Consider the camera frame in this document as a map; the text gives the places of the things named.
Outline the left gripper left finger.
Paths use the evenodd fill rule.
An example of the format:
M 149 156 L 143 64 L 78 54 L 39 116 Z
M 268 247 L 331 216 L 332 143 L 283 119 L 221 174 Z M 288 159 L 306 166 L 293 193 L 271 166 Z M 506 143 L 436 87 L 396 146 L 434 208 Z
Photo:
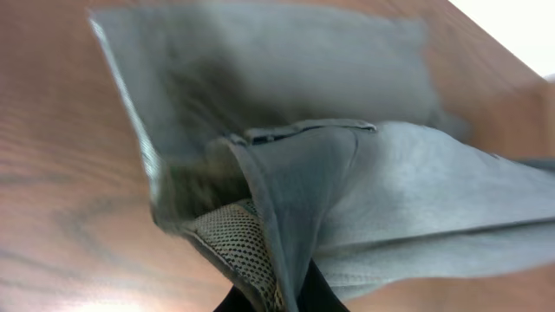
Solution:
M 248 292 L 233 286 L 213 312 L 258 312 L 258 306 Z

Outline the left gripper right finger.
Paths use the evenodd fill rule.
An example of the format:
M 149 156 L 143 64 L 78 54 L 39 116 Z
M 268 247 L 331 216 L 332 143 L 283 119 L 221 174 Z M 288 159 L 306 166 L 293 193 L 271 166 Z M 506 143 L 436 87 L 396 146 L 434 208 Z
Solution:
M 300 312 L 349 312 L 334 294 L 313 260 L 298 296 Z

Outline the grey shorts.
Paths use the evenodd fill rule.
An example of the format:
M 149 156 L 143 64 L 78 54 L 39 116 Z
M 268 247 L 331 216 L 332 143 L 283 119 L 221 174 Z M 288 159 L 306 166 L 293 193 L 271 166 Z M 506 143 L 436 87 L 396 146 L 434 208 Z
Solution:
M 183 3 L 90 23 L 140 142 L 153 221 L 258 311 L 313 260 L 343 303 L 554 259 L 554 163 L 463 141 L 421 22 L 322 5 Z

